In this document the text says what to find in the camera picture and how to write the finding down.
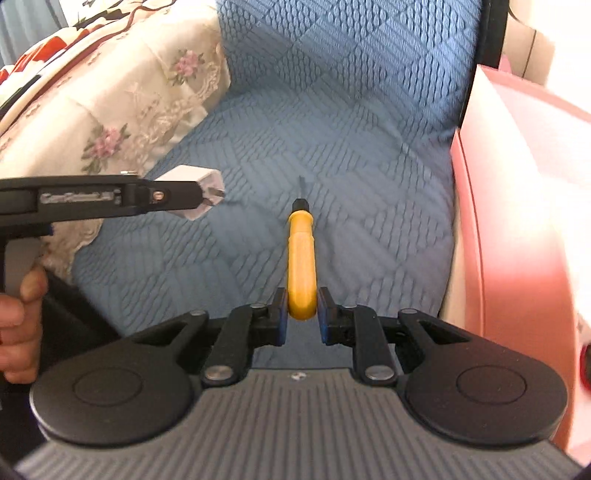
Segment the cream fabric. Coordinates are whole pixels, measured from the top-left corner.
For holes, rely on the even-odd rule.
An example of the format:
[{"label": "cream fabric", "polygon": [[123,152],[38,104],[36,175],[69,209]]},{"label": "cream fabric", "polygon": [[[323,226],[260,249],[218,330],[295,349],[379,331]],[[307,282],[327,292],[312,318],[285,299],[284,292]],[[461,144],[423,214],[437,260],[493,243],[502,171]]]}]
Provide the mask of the cream fabric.
[{"label": "cream fabric", "polygon": [[[143,175],[228,87],[213,5],[177,0],[144,12],[30,105],[0,138],[0,178],[123,170]],[[101,223],[56,224],[45,265],[67,278],[75,252],[95,238]]]}]

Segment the human hand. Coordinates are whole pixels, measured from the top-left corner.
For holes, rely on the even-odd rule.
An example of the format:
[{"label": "human hand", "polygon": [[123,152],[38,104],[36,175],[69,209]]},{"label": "human hand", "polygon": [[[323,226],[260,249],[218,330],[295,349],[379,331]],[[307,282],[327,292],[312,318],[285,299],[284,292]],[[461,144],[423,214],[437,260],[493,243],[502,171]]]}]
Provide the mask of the human hand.
[{"label": "human hand", "polygon": [[0,294],[0,371],[7,381],[29,384],[37,378],[41,350],[41,302],[47,275],[36,265],[21,284],[20,298]]}]

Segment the silver screw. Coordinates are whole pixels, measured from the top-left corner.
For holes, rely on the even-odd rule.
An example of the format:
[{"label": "silver screw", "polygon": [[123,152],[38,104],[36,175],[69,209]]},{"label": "silver screw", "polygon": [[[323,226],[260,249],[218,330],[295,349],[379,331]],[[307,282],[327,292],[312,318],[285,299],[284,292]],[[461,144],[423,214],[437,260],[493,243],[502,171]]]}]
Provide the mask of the silver screw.
[{"label": "silver screw", "polygon": [[205,378],[214,382],[223,382],[233,375],[232,369],[227,365],[214,365],[205,370]]},{"label": "silver screw", "polygon": [[394,370],[387,365],[372,365],[365,370],[365,376],[370,380],[390,380],[394,376]]},{"label": "silver screw", "polygon": [[304,372],[295,372],[291,374],[291,379],[295,380],[296,382],[299,382],[301,380],[304,380],[308,375],[306,375]]}]

